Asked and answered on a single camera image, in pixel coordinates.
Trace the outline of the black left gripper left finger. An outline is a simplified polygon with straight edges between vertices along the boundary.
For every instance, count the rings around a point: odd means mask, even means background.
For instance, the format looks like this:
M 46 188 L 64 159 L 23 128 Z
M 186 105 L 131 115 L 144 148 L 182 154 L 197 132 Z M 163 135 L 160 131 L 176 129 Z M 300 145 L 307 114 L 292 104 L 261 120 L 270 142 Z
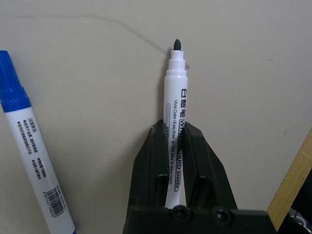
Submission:
M 160 120 L 150 128 L 134 159 L 128 207 L 164 207 L 168 184 L 168 143 L 165 125 Z

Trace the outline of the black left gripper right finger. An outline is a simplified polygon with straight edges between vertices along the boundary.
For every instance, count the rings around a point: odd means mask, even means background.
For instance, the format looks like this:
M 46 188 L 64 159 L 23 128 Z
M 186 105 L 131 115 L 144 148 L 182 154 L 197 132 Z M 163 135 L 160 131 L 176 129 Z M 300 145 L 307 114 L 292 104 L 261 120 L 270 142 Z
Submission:
M 183 136 L 183 176 L 188 208 L 237 209 L 225 169 L 203 133 L 186 123 Z

